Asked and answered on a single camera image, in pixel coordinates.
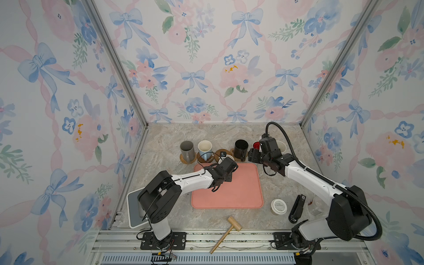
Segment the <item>wooden mallet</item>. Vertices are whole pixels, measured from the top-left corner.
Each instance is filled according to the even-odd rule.
[[[239,223],[237,223],[237,221],[232,217],[228,217],[228,221],[231,224],[231,227],[227,230],[227,232],[225,232],[225,234],[222,235],[221,239],[219,239],[219,241],[216,243],[216,245],[212,248],[212,250],[209,252],[210,254],[212,254],[215,249],[219,246],[219,244],[221,244],[221,242],[224,240],[224,238],[230,233],[230,231],[235,228],[237,231],[241,230],[241,225]]]

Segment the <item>vent grille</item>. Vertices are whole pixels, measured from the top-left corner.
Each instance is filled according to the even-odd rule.
[[[172,264],[296,264],[293,253],[175,253]],[[100,264],[166,264],[151,253],[105,253]]]

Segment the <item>wooden coaster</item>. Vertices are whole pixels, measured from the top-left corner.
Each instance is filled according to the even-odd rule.
[[[200,156],[200,153],[197,153],[197,160],[200,162],[200,163],[211,163],[212,162],[212,160],[213,160],[213,158],[214,158],[214,156],[210,156],[210,158],[207,160],[207,161],[205,161],[201,156]]]
[[[232,148],[230,151],[231,151],[231,154],[233,154],[234,153],[234,148]],[[241,162],[241,159],[240,158],[237,158],[234,155],[232,155],[232,156],[234,157],[234,161],[235,162]]]
[[[186,164],[186,165],[191,164],[191,163],[194,163],[194,161],[196,161],[196,159],[197,159],[197,157],[195,156],[192,161],[187,162],[187,161],[184,160],[183,154],[180,154],[180,160],[181,160],[181,162],[183,162],[183,164]]]
[[[219,150],[217,150],[215,153],[217,153],[217,154],[219,155],[221,152],[226,152],[226,153],[227,153],[227,155],[230,155],[230,156],[234,157],[234,156],[233,156],[233,153],[232,153],[232,152],[230,152],[230,151],[228,151],[227,149],[219,149]],[[219,156],[217,156],[217,155],[215,155],[215,154],[214,154],[214,157],[215,157],[215,161],[216,161],[216,162],[219,162]]]

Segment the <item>wooden hammer handle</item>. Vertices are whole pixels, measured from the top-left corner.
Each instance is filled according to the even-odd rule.
[[[212,254],[215,249],[219,246],[219,244],[221,244],[221,242],[224,240],[224,238],[230,233],[231,229],[233,229],[234,226],[231,226],[227,232],[225,232],[225,234],[222,235],[221,239],[219,239],[219,241],[216,243],[216,245],[212,248],[212,250],[209,252],[210,254]]]

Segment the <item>jar lid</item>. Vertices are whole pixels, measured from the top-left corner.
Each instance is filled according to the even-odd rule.
[[[283,215],[287,211],[286,203],[281,199],[275,199],[271,202],[271,209],[278,215]]]

